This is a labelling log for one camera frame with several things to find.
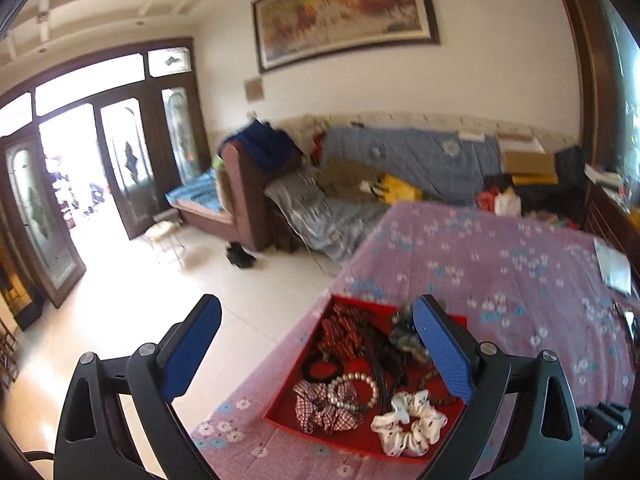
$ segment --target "blue cloth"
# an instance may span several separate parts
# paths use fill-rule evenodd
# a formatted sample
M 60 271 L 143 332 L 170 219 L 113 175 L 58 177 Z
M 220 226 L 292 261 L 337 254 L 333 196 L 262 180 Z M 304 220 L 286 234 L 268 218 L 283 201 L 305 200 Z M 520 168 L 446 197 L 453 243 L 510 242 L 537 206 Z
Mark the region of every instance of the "blue cloth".
M 222 211 L 222 204 L 220 204 L 216 190 L 216 177 L 216 170 L 208 170 L 190 183 L 167 193 L 166 200 L 173 207 L 176 206 L 176 201 L 180 198 L 197 202 L 216 212 Z
M 289 158 L 291 150 L 296 149 L 293 140 L 283 130 L 274 130 L 269 123 L 261 123 L 258 120 L 225 139 L 218 154 L 222 152 L 224 145 L 232 140 L 242 142 L 249 156 L 264 173 L 278 170 Z
M 321 167 L 332 157 L 369 164 L 451 205 L 474 205 L 484 178 L 500 173 L 495 137 L 461 140 L 456 132 L 331 128 L 322 140 Z

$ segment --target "tile floor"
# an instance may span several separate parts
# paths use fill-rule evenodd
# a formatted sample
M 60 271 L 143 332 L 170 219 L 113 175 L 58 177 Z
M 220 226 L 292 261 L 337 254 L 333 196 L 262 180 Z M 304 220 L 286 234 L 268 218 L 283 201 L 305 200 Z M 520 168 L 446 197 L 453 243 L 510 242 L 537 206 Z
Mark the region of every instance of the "tile floor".
M 54 450 L 66 389 L 85 351 L 101 358 L 134 352 L 157 342 L 183 320 L 204 293 L 222 302 L 223 322 L 187 394 L 174 402 L 188 431 L 244 380 L 299 320 L 339 272 L 316 254 L 324 272 L 304 250 L 257 255 L 253 269 L 226 260 L 225 243 L 185 226 L 178 237 L 188 252 L 180 264 L 158 264 L 141 239 L 129 242 L 109 214 L 72 230 L 87 272 L 59 310 L 21 335 L 21 368 L 2 418 L 23 450 Z M 147 469 L 162 476 L 130 397 L 123 406 Z M 49 463 L 36 463 L 52 478 Z

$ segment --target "bed sheet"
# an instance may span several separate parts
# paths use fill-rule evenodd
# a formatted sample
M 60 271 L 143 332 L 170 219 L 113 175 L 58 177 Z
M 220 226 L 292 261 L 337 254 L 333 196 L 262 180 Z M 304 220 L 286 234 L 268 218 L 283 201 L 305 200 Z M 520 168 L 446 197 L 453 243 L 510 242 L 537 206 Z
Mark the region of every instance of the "bed sheet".
M 450 314 L 467 316 L 477 340 L 524 356 L 554 350 L 577 406 L 630 399 L 630 352 L 612 316 L 614 295 L 602 283 L 591 235 L 478 210 L 400 203 L 331 291 L 191 435 L 222 480 L 413 480 L 421 471 L 341 453 L 262 420 L 330 293 L 397 305 L 433 294 Z M 501 412 L 476 474 L 493 463 L 508 416 L 507 409 Z

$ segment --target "picture frame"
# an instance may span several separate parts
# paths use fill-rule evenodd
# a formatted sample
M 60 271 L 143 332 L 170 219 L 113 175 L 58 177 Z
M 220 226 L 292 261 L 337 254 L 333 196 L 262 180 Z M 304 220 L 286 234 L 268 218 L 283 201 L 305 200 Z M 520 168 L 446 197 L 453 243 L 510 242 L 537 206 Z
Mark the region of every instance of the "picture frame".
M 255 0 L 260 73 L 361 48 L 440 44 L 432 0 Z

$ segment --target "sofa armrest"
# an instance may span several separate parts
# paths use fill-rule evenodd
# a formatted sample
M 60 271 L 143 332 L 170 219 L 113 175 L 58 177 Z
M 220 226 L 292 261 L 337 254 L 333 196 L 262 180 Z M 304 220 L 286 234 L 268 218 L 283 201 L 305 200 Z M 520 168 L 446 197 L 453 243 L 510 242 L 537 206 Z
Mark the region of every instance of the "sofa armrest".
M 264 188 L 273 179 L 300 166 L 300 150 L 296 148 L 286 163 L 271 174 L 263 173 L 242 143 L 236 140 L 224 145 L 222 159 L 231 183 L 238 241 L 251 250 L 261 251 L 273 241 Z

